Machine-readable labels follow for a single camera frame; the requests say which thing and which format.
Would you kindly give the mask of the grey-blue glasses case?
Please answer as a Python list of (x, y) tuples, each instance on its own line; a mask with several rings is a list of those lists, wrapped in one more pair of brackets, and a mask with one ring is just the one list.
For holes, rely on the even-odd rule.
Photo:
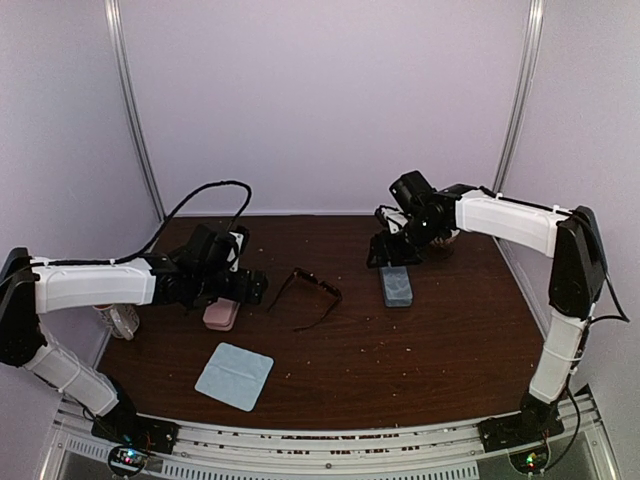
[(387, 308), (406, 308), (413, 303), (408, 269), (405, 266), (385, 266), (379, 269), (383, 300)]

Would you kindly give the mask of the pink glasses case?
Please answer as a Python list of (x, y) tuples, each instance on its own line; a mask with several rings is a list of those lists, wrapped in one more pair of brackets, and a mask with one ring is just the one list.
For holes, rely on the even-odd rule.
[(210, 330), (230, 331), (235, 324), (239, 309), (239, 303), (220, 298), (205, 309), (203, 323)]

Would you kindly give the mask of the dark sunglasses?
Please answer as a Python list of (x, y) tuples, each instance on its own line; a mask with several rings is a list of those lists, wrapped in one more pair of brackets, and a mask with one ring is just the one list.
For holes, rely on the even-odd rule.
[(341, 290), (314, 273), (301, 267), (294, 267), (280, 286), (275, 298), (267, 307), (271, 312), (280, 300), (290, 297), (299, 305), (307, 305), (319, 316), (306, 325), (296, 326), (293, 331), (301, 333), (320, 325), (343, 301)]

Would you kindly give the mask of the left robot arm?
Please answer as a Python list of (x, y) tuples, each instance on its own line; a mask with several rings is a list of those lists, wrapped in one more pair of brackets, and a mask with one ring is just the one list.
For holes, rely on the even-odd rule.
[(1, 270), (1, 362), (24, 368), (103, 420), (123, 444), (144, 424), (129, 396), (109, 377), (78, 360), (42, 326), (43, 314), (107, 305), (173, 305), (188, 310), (220, 299), (258, 305), (264, 272), (240, 267), (249, 232), (199, 225), (170, 253), (143, 251), (108, 260), (51, 260), (13, 249)]

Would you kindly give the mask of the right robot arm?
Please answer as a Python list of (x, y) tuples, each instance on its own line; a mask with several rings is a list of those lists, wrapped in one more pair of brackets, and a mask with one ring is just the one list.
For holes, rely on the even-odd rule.
[(419, 171), (402, 175), (389, 191), (396, 204), (375, 211), (381, 232), (370, 241), (370, 268), (416, 265), (436, 240), (460, 232), (519, 244), (551, 259), (550, 326), (543, 351), (512, 430), (535, 440), (551, 424), (558, 400), (581, 360), (592, 312), (607, 279), (594, 212), (537, 206), (481, 186), (432, 187)]

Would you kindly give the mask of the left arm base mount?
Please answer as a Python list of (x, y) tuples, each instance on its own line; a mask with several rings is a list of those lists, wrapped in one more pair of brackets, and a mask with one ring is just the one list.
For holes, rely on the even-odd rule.
[(158, 454), (173, 452), (179, 426), (174, 422), (142, 417), (127, 433), (96, 420), (91, 428), (94, 437), (111, 441), (114, 446), (107, 454), (107, 466), (119, 477), (140, 474)]

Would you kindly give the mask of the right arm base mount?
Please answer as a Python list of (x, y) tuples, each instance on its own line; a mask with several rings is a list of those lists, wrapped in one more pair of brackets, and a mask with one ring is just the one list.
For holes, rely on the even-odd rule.
[(565, 431), (561, 420), (542, 427), (525, 424), (521, 414), (488, 418), (478, 424), (486, 453), (505, 451), (513, 469), (527, 476), (541, 474), (551, 462), (549, 439)]

